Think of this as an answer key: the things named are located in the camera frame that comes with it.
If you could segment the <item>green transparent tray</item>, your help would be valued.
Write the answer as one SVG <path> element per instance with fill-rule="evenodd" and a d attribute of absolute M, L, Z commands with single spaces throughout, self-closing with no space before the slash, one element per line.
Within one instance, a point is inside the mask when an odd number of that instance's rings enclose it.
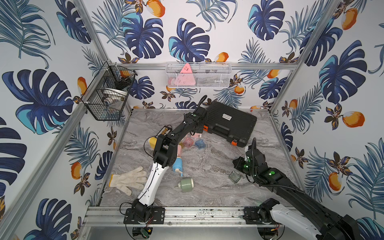
<path fill-rule="evenodd" d="M 235 172 L 235 171 L 232 171 L 230 174 L 229 174 L 229 179 L 234 183 L 234 184 L 237 184 L 241 179 L 242 179 L 242 176 Z"/>

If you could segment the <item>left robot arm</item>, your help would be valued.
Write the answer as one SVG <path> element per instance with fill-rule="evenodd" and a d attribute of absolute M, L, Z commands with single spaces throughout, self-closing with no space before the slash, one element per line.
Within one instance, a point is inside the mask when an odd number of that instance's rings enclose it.
<path fill-rule="evenodd" d="M 166 173 L 177 159 L 178 145 L 189 133 L 202 133 L 208 110 L 202 107 L 184 114 L 183 121 L 166 135 L 157 137 L 153 153 L 153 166 L 143 191 L 133 201 L 133 213 L 143 220 L 148 218 L 155 201 L 156 192 Z"/>

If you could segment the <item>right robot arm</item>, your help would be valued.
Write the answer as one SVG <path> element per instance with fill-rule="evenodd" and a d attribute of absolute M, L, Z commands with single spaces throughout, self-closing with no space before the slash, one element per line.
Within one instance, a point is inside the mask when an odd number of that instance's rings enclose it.
<path fill-rule="evenodd" d="M 361 240 L 357 220 L 341 216 L 318 203 L 298 188 L 282 171 L 270 168 L 265 155 L 257 149 L 256 140 L 248 146 L 244 157 L 233 160 L 236 170 L 252 183 L 283 198 L 296 210 L 293 213 L 275 199 L 268 199 L 258 207 L 246 207 L 244 220 L 248 224 L 282 224 L 307 240 Z"/>

